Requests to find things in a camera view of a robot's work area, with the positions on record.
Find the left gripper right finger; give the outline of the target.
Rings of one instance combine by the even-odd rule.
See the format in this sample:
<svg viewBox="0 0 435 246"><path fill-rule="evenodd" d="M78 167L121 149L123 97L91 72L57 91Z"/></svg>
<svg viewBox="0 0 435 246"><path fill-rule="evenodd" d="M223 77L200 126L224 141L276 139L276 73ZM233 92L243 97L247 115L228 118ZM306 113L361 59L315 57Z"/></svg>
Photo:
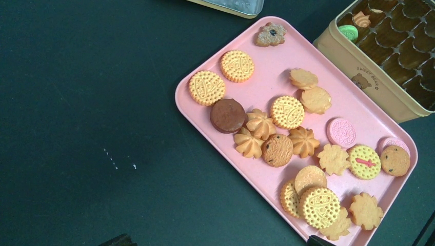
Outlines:
<svg viewBox="0 0 435 246"><path fill-rule="evenodd" d="M307 246L335 246L335 244L316 235L309 236L306 245Z"/></svg>

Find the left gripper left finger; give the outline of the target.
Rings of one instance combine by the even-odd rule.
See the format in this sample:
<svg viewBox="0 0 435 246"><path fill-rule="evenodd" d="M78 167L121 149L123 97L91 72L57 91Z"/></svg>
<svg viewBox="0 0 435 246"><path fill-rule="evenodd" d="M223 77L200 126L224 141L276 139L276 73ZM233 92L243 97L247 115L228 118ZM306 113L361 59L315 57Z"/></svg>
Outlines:
<svg viewBox="0 0 435 246"><path fill-rule="evenodd" d="M137 243L132 240L130 235L124 233L103 242L98 246L137 246Z"/></svg>

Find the pink plastic tray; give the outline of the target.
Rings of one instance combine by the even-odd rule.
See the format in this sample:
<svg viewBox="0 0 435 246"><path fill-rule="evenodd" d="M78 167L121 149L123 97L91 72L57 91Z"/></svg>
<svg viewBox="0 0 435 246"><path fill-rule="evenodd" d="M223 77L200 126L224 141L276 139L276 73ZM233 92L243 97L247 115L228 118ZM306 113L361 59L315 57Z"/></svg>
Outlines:
<svg viewBox="0 0 435 246"><path fill-rule="evenodd" d="M257 34L269 22L284 26L285 42L277 46L257 46ZM276 98L298 97L299 91L290 83L288 72L292 68L302 68L314 73L319 78L320 86L332 97L332 106L325 114L306 113L302 123L304 127L313 130L315 138L322 145L328 143L328 123L334 118L341 117L354 126L356 145L377 149L381 138L397 137L404 141L410 150L411 168L416 166L418 152L412 138L285 20L275 16L259 19L201 64L199 70L220 74L221 57L231 50L246 52L254 62L254 73L246 82L238 84L225 81L225 97L235 99L246 111L257 108L269 112ZM190 75L187 75L176 88L175 103L178 110L304 240L316 234L316 229L283 210L279 191L285 181L293 179L301 168L316 164L318 159L293 157L288 165L274 168L261 158L243 157L235 150L233 135L218 132L210 122L209 108L197 104L192 99L188 89L189 80Z"/></svg>

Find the gold cookie tin box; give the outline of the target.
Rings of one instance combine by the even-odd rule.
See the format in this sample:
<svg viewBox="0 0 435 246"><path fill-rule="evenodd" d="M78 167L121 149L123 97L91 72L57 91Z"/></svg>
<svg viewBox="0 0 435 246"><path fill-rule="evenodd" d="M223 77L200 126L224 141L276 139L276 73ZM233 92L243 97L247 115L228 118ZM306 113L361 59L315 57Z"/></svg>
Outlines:
<svg viewBox="0 0 435 246"><path fill-rule="evenodd" d="M352 20L360 11L368 28ZM354 1L313 44L396 122L434 113L434 1Z"/></svg>

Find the green round cookie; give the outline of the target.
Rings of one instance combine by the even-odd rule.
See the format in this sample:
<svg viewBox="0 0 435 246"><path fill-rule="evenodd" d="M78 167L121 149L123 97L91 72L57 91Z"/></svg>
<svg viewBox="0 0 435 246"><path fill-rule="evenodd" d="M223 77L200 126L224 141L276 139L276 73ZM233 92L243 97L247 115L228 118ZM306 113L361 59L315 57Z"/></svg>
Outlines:
<svg viewBox="0 0 435 246"><path fill-rule="evenodd" d="M338 26L338 30L351 42L355 42L359 37L359 32L353 25L341 25Z"/></svg>

